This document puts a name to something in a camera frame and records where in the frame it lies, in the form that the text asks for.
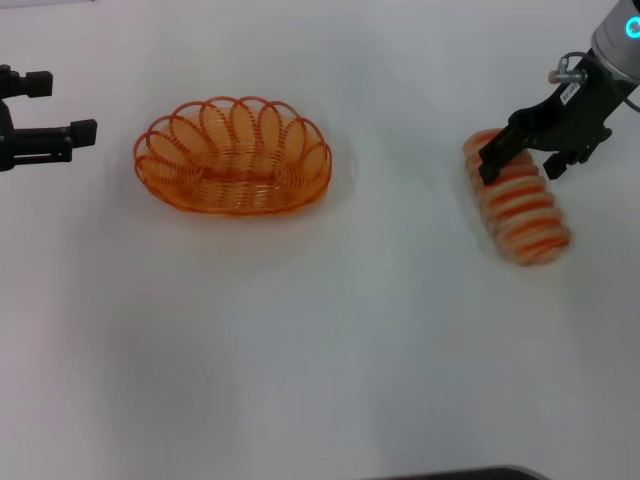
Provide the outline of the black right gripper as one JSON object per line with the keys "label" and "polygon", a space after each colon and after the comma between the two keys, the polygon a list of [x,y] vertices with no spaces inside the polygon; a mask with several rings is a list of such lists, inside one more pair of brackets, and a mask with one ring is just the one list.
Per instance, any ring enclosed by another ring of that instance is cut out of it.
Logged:
{"label": "black right gripper", "polygon": [[480,148],[478,172],[485,185],[492,185],[514,160],[530,160],[527,149],[553,153],[543,168],[549,180],[556,180],[576,163],[576,153],[602,141],[605,120],[638,85],[618,80],[592,51],[570,52],[576,68],[586,74],[578,87],[562,85],[543,102],[520,109],[501,129],[478,133],[486,143]]}

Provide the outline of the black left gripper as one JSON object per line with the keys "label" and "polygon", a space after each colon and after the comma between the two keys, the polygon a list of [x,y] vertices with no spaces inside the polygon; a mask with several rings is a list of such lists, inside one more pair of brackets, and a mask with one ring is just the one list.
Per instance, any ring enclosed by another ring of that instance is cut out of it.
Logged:
{"label": "black left gripper", "polygon": [[0,171],[15,165],[68,163],[74,149],[93,146],[97,136],[94,119],[72,122],[66,127],[14,130],[8,106],[3,100],[52,95],[53,75],[49,71],[27,72],[21,76],[9,65],[0,66]]}

